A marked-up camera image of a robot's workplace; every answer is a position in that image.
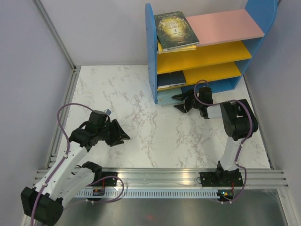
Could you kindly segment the light blue barcode book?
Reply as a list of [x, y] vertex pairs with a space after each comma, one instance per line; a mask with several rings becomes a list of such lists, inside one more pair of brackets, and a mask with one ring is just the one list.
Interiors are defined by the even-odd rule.
[[172, 99], [173, 96], [182, 94], [181, 88], [173, 88], [160, 90], [157, 92], [157, 104], [169, 105], [169, 104], [181, 104], [183, 101]]

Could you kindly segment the dark navy blue book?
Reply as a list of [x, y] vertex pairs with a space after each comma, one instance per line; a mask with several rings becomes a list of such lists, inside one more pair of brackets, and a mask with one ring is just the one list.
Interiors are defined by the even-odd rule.
[[159, 74], [157, 77], [157, 85], [167, 85], [176, 83], [186, 83], [186, 79], [183, 71], [176, 71], [172, 73]]

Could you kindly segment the pale grey Gatsby book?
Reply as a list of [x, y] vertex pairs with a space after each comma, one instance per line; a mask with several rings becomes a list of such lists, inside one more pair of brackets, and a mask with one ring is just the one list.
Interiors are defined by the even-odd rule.
[[162, 86], [158, 86], [158, 89], [167, 89], [167, 88], [171, 88], [171, 87], [178, 87], [178, 86], [185, 86], [186, 83], [176, 83], [176, 84], [167, 84], [167, 85], [162, 85]]

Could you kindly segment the green Alice Wonderland book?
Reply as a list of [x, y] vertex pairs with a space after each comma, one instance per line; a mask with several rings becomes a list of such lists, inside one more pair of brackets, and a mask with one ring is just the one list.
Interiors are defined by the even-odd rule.
[[157, 38], [163, 51], [199, 44], [199, 39], [182, 11], [154, 16]]

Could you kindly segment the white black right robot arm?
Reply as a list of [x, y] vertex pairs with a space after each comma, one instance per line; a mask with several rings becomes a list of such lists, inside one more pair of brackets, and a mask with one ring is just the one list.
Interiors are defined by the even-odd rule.
[[258, 130], [258, 121], [246, 99], [231, 100], [215, 104], [212, 90], [201, 87], [198, 91], [188, 91], [172, 96], [172, 99], [183, 101], [174, 108], [182, 113], [191, 109], [199, 110], [204, 119], [221, 118], [227, 138], [222, 158], [214, 172], [200, 173], [202, 186], [229, 186], [232, 182], [242, 186], [238, 159], [244, 142]]

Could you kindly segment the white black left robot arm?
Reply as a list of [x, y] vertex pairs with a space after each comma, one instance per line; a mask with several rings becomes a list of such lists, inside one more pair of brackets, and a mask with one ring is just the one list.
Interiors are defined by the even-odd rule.
[[87, 161], [73, 174], [78, 163], [98, 142], [104, 141], [113, 147], [123, 144], [130, 136], [116, 119], [110, 119], [110, 111], [92, 111], [89, 119], [67, 137], [67, 150], [60, 156], [33, 188], [25, 187], [21, 192], [24, 214], [46, 226], [55, 225], [67, 205], [86, 186], [102, 186], [91, 203], [100, 202], [106, 186], [116, 186], [119, 180], [116, 172], [103, 172], [102, 166]]

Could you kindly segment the blue pink yellow bookshelf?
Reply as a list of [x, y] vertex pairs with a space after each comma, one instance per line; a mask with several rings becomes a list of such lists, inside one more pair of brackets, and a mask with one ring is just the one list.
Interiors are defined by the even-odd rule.
[[199, 44], [194, 50], [159, 52], [154, 13], [145, 5], [148, 75], [157, 104], [159, 74], [183, 71], [182, 93], [199, 80], [214, 93], [233, 90], [248, 69], [277, 15], [277, 1], [249, 0], [243, 9], [188, 17]]

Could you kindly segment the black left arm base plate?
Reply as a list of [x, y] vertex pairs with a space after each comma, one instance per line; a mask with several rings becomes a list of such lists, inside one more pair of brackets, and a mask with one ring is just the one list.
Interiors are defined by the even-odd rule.
[[105, 178], [102, 181], [99, 181], [99, 179], [102, 179], [103, 177], [108, 177], [108, 176], [118, 176], [117, 172], [102, 172], [102, 173], [97, 173], [95, 175], [95, 178], [93, 182], [96, 182], [92, 186], [98, 186], [101, 188], [106, 188], [107, 186], [112, 186], [115, 187], [117, 184], [117, 179], [116, 178]]

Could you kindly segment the aluminium left frame post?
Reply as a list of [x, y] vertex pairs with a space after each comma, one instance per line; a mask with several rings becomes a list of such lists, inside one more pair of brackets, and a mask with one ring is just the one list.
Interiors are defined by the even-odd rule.
[[65, 47], [59, 33], [57, 32], [50, 16], [48, 15], [44, 5], [42, 4], [42, 1], [40, 0], [32, 0], [33, 4], [35, 5], [38, 13], [40, 14], [42, 20], [44, 21], [47, 29], [49, 30], [51, 36], [54, 38], [55, 43], [57, 44], [59, 50], [61, 51], [61, 53], [63, 54], [66, 62], [68, 63], [69, 67], [71, 68], [71, 70], [74, 72], [76, 71], [77, 67], [74, 63], [74, 61], [72, 60], [70, 54], [67, 51], [67, 48]]

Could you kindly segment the aluminium mounting rail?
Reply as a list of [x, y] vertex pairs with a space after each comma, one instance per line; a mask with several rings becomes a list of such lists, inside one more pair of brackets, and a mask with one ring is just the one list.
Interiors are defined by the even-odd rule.
[[[214, 169], [168, 169], [168, 168], [103, 168], [104, 172], [117, 172], [129, 188], [194, 188], [201, 172]], [[288, 189], [282, 170], [247, 169], [246, 189]]]

